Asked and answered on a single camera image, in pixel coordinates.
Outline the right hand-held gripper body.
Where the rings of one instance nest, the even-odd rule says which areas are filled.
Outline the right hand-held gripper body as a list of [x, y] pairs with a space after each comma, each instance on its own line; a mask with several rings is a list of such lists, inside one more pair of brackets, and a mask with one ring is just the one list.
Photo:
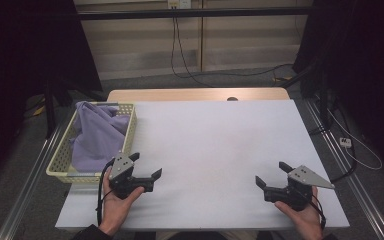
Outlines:
[[326, 189], [335, 188], [330, 181], [304, 165], [293, 168], [293, 171], [286, 174], [286, 187], [275, 188], [267, 186], [266, 189], [263, 190], [265, 201], [272, 203], [281, 201], [295, 211], [302, 211], [312, 202], [313, 186]]

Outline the silver metal floor rail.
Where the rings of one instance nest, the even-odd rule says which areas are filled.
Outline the silver metal floor rail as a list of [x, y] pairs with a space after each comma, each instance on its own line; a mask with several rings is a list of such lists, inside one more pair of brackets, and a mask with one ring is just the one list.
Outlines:
[[39, 155], [37, 156], [14, 205], [5, 218], [2, 227], [0, 228], [0, 240], [14, 239], [26, 209], [30, 204], [37, 184], [42, 174], [45, 172], [45, 169], [51, 160], [52, 154], [56, 150], [57, 143], [62, 138], [64, 128], [69, 122], [70, 115], [70, 110], [59, 114], [57, 116], [56, 126], [52, 131], [47, 132], [47, 136], [44, 140]]
[[[351, 166], [351, 163], [348, 161], [345, 151], [340, 147], [334, 134], [322, 123], [319, 117], [320, 111], [317, 109], [316, 104], [306, 101], [306, 106], [316, 125], [322, 128], [321, 135], [330, 149], [337, 165], [339, 166], [339, 169], [342, 173], [346, 173], [348, 168]], [[372, 198], [369, 196], [369, 193], [366, 191], [362, 182], [355, 173], [349, 175], [346, 178], [346, 181], [350, 186], [354, 197], [359, 203], [366, 219], [371, 225], [372, 230], [377, 236], [377, 239], [384, 240], [384, 217], [380, 213]]]

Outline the cream perforated plastic basket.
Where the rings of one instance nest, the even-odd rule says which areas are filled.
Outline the cream perforated plastic basket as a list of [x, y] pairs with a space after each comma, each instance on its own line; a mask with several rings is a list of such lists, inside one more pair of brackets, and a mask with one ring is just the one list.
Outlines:
[[[90, 103], [95, 105], [112, 106], [117, 109], [118, 115], [126, 114], [130, 116], [129, 126], [127, 129], [127, 134], [125, 137], [124, 144], [122, 146], [122, 149], [116, 154], [118, 155], [119, 153], [124, 153], [124, 154], [130, 155], [133, 139], [135, 135], [136, 121], [137, 121], [135, 106], [131, 103], [120, 103], [120, 102], [90, 102]], [[58, 144], [57, 149], [55, 150], [55, 153], [53, 154], [50, 160], [50, 163], [48, 164], [46, 173], [49, 176], [56, 177], [63, 183], [76, 183], [76, 184], [98, 183], [102, 170], [104, 168], [98, 172], [85, 173], [85, 172], [78, 172], [72, 165], [72, 147], [70, 144], [70, 139], [74, 138], [76, 135], [75, 130], [73, 128], [73, 122], [76, 116], [77, 116], [77, 111], [75, 106], [75, 111], [71, 116], [68, 126], [65, 129], [62, 139]]]

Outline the black horizontal metal bar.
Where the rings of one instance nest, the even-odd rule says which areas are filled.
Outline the black horizontal metal bar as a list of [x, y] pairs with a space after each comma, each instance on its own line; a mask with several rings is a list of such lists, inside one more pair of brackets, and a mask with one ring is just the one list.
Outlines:
[[315, 7], [270, 7], [270, 8], [219, 8], [219, 9], [168, 9], [143, 11], [89, 11], [79, 12], [81, 20], [124, 20], [162, 18], [204, 18], [242, 16], [288, 16], [308, 15]]

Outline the black curtain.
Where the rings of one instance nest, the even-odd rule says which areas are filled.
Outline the black curtain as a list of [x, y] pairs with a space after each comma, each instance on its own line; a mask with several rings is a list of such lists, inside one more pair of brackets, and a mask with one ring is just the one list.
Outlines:
[[74, 0], [0, 0], [0, 165], [30, 96], [69, 105], [70, 90], [101, 89]]
[[313, 0], [293, 70], [302, 72], [334, 39], [327, 85], [384, 161], [384, 0]]

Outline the person's left hand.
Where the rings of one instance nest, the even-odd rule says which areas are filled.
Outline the person's left hand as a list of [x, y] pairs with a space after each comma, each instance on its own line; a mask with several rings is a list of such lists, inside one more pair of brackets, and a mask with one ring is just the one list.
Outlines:
[[108, 169], [104, 174], [104, 206], [99, 229], [106, 235], [113, 237], [125, 222], [132, 204], [144, 192], [144, 188], [136, 188], [126, 199], [118, 198], [109, 186], [110, 171], [111, 169]]

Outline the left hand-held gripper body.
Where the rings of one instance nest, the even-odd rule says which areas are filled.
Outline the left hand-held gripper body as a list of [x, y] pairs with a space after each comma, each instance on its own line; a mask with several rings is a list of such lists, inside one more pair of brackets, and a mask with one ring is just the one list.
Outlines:
[[112, 192], [120, 199], [126, 199], [136, 188], [143, 187], [145, 192], [152, 192], [154, 183], [150, 177], [136, 178], [133, 176], [135, 162], [129, 159], [130, 155], [118, 154], [109, 175], [109, 186]]

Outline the purple cloth garment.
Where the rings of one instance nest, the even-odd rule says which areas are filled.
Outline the purple cloth garment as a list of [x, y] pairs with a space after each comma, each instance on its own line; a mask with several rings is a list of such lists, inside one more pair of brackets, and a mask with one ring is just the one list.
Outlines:
[[130, 116], [118, 115], [115, 107], [86, 101], [78, 102], [76, 111], [76, 135], [70, 139], [72, 165], [78, 172], [101, 171], [122, 149]]

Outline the black metal stand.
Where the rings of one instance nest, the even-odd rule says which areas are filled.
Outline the black metal stand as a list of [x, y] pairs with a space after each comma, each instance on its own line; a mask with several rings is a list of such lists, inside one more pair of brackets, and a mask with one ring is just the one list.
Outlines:
[[96, 101], [105, 100], [105, 97], [101, 95], [103, 89], [100, 82], [88, 85], [77, 83], [66, 78], [46, 80], [44, 82], [44, 99], [47, 120], [46, 138], [51, 137], [57, 126], [54, 101], [57, 101], [61, 106], [70, 106], [73, 102], [73, 98], [70, 95], [71, 90], [75, 90]]

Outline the white wall socket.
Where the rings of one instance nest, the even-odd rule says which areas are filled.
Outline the white wall socket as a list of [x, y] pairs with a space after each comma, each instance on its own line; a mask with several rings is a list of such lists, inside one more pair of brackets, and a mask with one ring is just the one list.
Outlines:
[[169, 9], [191, 9], [191, 0], [167, 0]]

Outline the person's right hand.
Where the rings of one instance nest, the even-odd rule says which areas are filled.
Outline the person's right hand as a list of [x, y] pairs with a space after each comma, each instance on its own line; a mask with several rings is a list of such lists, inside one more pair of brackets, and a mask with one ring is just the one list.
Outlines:
[[313, 206], [308, 205], [302, 211], [295, 211], [281, 201], [275, 202], [274, 205], [293, 222], [296, 231], [303, 240], [323, 239], [320, 215]]

